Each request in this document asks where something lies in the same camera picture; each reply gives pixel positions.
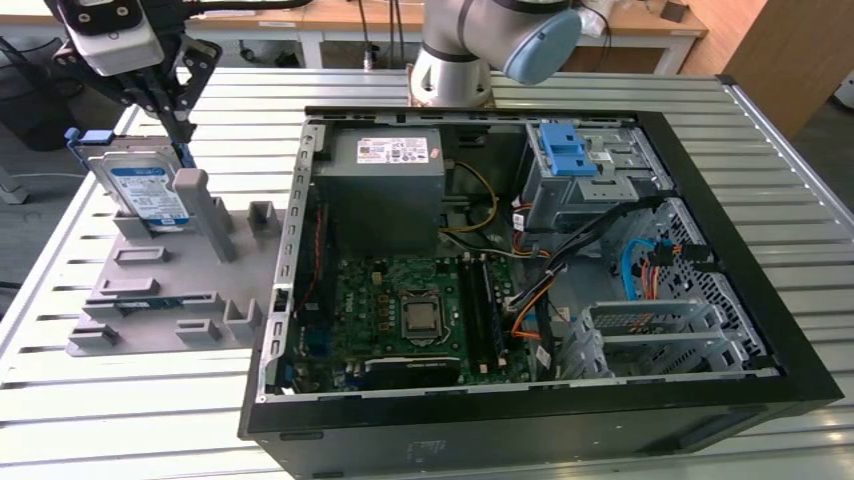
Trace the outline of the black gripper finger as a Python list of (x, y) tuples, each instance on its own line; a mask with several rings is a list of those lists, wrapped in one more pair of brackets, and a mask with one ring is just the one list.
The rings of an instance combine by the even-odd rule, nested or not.
[(53, 64), (76, 80), (118, 104), (139, 105), (143, 111), (160, 120), (172, 142), (184, 141), (184, 121), (175, 117), (175, 100), (179, 84), (175, 77), (174, 52), (164, 60), (112, 76), (102, 76), (85, 62), (72, 42), (65, 42), (52, 57)]
[(166, 102), (160, 108), (163, 126), (171, 140), (190, 140), (196, 126), (190, 121), (203, 90), (222, 57), (214, 42), (182, 38), (176, 56), (170, 63), (166, 82)]

